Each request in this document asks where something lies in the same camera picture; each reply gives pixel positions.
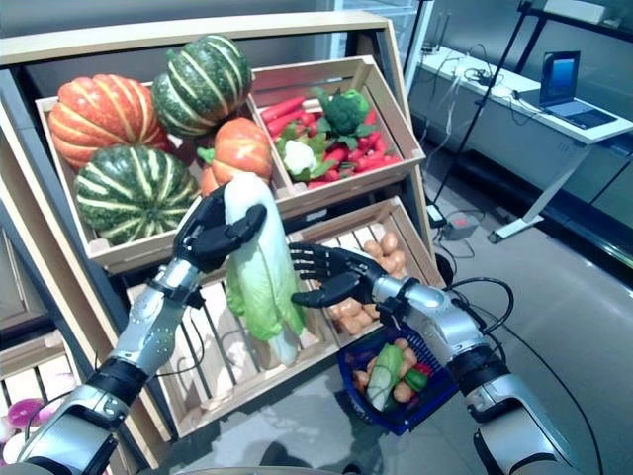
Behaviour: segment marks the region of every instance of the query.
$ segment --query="desk leg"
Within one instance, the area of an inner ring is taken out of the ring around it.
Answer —
[[[519,233],[527,228],[534,226],[535,224],[543,221],[543,218],[539,216],[539,213],[543,211],[543,208],[547,206],[550,200],[554,197],[554,195],[560,190],[565,182],[572,176],[572,174],[576,171],[576,169],[583,163],[583,160],[587,158],[589,151],[591,150],[590,145],[586,145],[583,148],[580,148],[577,153],[569,160],[568,163],[559,171],[556,175],[556,178],[548,185],[541,196],[537,198],[534,204],[530,207],[529,210],[523,215],[522,218],[514,220],[512,223],[505,225],[498,230],[493,231],[488,236],[488,240],[492,243],[501,242],[502,240],[509,238],[516,233]]]

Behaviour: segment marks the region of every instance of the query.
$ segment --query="laptop screen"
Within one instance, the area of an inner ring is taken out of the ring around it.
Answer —
[[[574,99],[581,53],[548,52],[543,61],[541,105],[560,104]]]

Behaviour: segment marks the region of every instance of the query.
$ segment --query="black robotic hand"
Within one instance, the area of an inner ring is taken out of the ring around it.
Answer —
[[[370,304],[375,282],[387,274],[375,260],[341,248],[293,242],[290,255],[302,279],[321,284],[316,290],[293,294],[293,302],[305,307],[328,307],[347,297]]]
[[[266,218],[266,207],[254,205],[241,220],[227,225],[225,187],[200,201],[174,240],[174,256],[205,273],[220,268],[231,252],[250,241]]]

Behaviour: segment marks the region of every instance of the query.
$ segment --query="silver robotic forearm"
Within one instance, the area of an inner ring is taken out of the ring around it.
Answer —
[[[200,272],[173,259],[136,298],[130,320],[104,364],[77,387],[50,421],[29,439],[20,462],[49,473],[99,474],[116,447],[112,434],[128,415],[143,385],[172,354],[184,310],[195,299]]]
[[[445,292],[385,275],[376,281],[373,298],[377,303],[400,298],[407,304],[407,324],[448,369],[468,412],[481,424],[474,440],[489,473],[578,473],[571,468],[572,450],[536,396]]]

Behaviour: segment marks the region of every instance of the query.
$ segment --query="broccoli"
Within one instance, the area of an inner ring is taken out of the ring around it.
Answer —
[[[324,113],[318,121],[318,128],[327,132],[332,142],[345,143],[353,150],[358,146],[356,138],[365,137],[374,130],[373,126],[363,124],[369,103],[357,90],[350,89],[344,93],[338,90],[331,100],[324,90],[315,88],[314,91]]]

